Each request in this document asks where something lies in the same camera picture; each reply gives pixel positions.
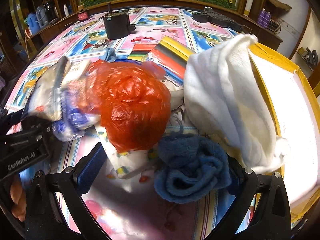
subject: plastic package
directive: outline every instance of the plastic package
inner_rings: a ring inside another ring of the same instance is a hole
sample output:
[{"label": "plastic package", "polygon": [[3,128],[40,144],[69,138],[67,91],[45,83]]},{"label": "plastic package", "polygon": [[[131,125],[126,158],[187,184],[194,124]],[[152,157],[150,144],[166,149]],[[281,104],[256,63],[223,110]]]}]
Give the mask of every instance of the plastic package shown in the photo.
[{"label": "plastic package", "polygon": [[100,116],[95,114],[83,114],[79,108],[73,105],[70,92],[61,92],[62,120],[52,124],[52,132],[60,141],[72,141],[84,136],[85,129],[100,121]]},{"label": "plastic package", "polygon": [[61,86],[65,86],[69,82],[80,78],[80,76],[82,76],[86,72],[90,64],[91,64],[91,60],[88,60],[88,59],[71,63],[67,74],[65,75],[65,77],[61,82]]},{"label": "plastic package", "polygon": [[95,62],[86,80],[87,110],[101,113],[101,125],[117,152],[151,149],[170,117],[170,92],[161,83],[165,71],[153,62]]},{"label": "plastic package", "polygon": [[63,119],[59,121],[55,121],[52,123],[52,133],[58,140],[67,142],[72,141],[77,138],[84,136],[84,131],[76,128],[75,126],[71,125],[67,118],[67,110],[66,110],[66,91],[61,93],[61,106],[62,106],[62,117]]},{"label": "plastic package", "polygon": [[37,116],[49,121],[61,119],[60,84],[68,58],[63,56],[37,80],[26,103],[22,118]]}]

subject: blue bottle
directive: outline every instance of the blue bottle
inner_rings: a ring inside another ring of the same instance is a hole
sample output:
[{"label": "blue bottle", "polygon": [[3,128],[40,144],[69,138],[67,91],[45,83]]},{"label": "blue bottle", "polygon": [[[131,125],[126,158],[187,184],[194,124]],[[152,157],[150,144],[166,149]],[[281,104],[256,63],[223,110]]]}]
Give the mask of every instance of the blue bottle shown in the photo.
[{"label": "blue bottle", "polygon": [[32,35],[35,35],[40,30],[40,26],[36,21],[36,15],[34,13],[29,13],[27,17],[27,24],[30,27]]}]

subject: blue towel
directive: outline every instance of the blue towel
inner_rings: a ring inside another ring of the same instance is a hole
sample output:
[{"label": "blue towel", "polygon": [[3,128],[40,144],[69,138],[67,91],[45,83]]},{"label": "blue towel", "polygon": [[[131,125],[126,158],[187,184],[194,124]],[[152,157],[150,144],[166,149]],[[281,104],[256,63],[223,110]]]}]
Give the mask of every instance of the blue towel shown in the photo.
[{"label": "blue towel", "polygon": [[114,62],[117,59],[115,49],[106,48],[106,52],[100,56],[99,59],[102,59],[106,62]]},{"label": "blue towel", "polygon": [[182,133],[163,137],[158,156],[165,166],[158,172],[154,187],[170,202],[197,201],[211,190],[231,184],[226,152],[205,137]]}]

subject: colorful tablecloth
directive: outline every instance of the colorful tablecloth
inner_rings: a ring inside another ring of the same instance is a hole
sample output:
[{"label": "colorful tablecloth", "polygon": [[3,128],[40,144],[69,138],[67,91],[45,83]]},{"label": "colorful tablecloth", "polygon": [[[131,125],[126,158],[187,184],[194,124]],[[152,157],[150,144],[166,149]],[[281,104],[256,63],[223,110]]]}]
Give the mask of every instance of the colorful tablecloth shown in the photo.
[{"label": "colorful tablecloth", "polygon": [[[9,112],[23,108],[35,80],[63,55],[72,62],[83,59],[94,62],[104,54],[105,48],[110,47],[115,49],[118,58],[126,59],[135,43],[159,42],[164,36],[201,52],[237,34],[231,29],[195,22],[191,13],[177,8],[131,9],[129,18],[136,24],[135,33],[113,41],[107,38],[103,21],[99,20],[103,14],[91,16],[84,23],[75,23],[50,42],[29,65],[13,89],[6,108]],[[18,130],[19,124],[11,132]],[[92,129],[84,137],[65,143],[59,163],[51,171],[61,172],[67,166],[74,166],[98,141],[99,137]],[[146,170],[131,179],[121,180],[107,161],[89,193],[82,196],[112,239],[204,239],[234,200],[222,189],[212,191],[197,203],[169,203],[154,191],[153,174],[153,170]],[[70,228],[78,231],[62,195],[58,193],[57,197]],[[254,201],[239,230],[247,227]]]}]

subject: blue pad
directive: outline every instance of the blue pad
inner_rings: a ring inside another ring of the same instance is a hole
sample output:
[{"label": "blue pad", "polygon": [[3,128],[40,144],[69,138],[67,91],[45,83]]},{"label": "blue pad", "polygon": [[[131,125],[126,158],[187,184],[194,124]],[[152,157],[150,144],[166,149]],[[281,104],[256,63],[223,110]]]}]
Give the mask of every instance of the blue pad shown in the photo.
[{"label": "blue pad", "polygon": [[173,133],[158,143],[164,168],[154,187],[165,200],[197,201],[213,189],[231,184],[228,157],[217,143],[198,135]]},{"label": "blue pad", "polygon": [[89,192],[106,159],[107,155],[99,142],[87,156],[82,157],[77,163],[73,179],[77,184],[76,191],[80,196]]}]

